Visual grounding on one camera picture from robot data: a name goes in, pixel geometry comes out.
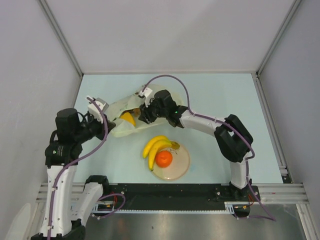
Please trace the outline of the yellow fake banana bunch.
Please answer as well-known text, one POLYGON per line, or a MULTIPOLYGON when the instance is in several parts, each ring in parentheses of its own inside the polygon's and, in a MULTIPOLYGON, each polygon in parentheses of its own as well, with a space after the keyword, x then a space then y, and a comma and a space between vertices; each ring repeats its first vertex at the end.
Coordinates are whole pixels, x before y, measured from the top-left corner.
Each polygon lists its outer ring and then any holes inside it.
POLYGON ((150 139, 144 146, 142 157, 144 159, 148 158, 148 168, 151 172, 154 170, 157 153, 166 148, 178 150, 180 145, 176 141, 170 140, 165 135, 158 135, 150 139))

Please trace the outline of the orange fake fruit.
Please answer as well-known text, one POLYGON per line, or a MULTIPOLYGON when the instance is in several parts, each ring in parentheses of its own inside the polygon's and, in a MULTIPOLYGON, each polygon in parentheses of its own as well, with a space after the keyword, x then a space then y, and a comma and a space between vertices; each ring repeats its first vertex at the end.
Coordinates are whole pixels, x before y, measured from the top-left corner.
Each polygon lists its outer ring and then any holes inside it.
POLYGON ((173 161, 173 155, 167 150, 160 151, 155 156, 155 163, 160 168, 167 168, 173 161))

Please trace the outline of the yellow fake bell pepper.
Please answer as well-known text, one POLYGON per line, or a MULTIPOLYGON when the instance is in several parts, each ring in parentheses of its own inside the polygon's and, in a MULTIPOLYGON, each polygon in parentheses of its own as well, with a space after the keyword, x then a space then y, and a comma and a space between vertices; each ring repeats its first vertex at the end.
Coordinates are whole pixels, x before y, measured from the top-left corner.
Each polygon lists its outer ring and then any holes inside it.
POLYGON ((136 121, 135 121, 134 117, 128 112, 122 113, 119 118, 127 121, 128 123, 132 124, 133 126, 136 126, 136 121))

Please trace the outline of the pale green plastic bag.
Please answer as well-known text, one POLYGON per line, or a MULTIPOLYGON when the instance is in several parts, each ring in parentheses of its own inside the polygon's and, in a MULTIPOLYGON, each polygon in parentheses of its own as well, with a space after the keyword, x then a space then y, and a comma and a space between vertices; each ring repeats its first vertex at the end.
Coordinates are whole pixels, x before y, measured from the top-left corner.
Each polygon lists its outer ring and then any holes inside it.
POLYGON ((115 123, 115 127, 110 131, 114 137, 125 137, 167 122, 164 118, 158 118, 153 123, 147 124, 138 119, 139 107, 145 103, 145 100, 139 97, 141 90, 141 87, 138 88, 135 93, 113 102, 107 108, 105 114, 108 120, 115 123))

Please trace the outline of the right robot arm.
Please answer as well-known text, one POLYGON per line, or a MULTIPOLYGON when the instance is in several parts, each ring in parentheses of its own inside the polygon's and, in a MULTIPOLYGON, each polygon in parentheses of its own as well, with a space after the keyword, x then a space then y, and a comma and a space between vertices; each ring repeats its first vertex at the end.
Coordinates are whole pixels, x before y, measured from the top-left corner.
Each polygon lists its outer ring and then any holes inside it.
POLYGON ((138 96, 144 99, 139 107, 140 121, 151 124, 163 118, 174 128, 193 129, 213 136, 221 154, 230 162, 231 196, 237 201, 248 196, 251 188, 248 160, 255 156, 253 137, 236 115, 219 119, 192 113, 188 106, 176 104, 168 90, 154 93, 147 87, 138 96))

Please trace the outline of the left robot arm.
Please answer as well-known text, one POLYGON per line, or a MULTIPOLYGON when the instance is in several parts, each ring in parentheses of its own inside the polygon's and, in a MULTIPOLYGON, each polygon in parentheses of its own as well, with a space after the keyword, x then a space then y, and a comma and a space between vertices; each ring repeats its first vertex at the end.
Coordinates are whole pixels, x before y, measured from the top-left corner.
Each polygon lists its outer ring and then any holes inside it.
POLYGON ((47 167, 47 198, 45 214, 39 233, 33 240, 83 240, 86 224, 98 199, 110 196, 108 178, 91 175, 87 178, 79 200, 72 205, 75 173, 83 143, 98 138, 102 143, 115 127, 107 120, 100 105, 90 104, 88 111, 79 119, 74 108, 66 108, 56 114, 56 130, 52 132, 45 149, 47 167))

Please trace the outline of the pink ceramic plate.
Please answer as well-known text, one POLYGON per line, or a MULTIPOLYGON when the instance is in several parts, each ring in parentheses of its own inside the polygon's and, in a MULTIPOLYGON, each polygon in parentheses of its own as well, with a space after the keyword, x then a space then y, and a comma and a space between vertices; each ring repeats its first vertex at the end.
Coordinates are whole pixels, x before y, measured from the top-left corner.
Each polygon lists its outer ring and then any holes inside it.
POLYGON ((151 172, 155 177, 163 181, 176 181, 187 173, 191 159, 184 145, 180 143, 179 149, 163 148, 157 152, 157 155, 160 152, 169 152, 172 156, 172 161, 166 167, 161 167, 155 162, 151 172))

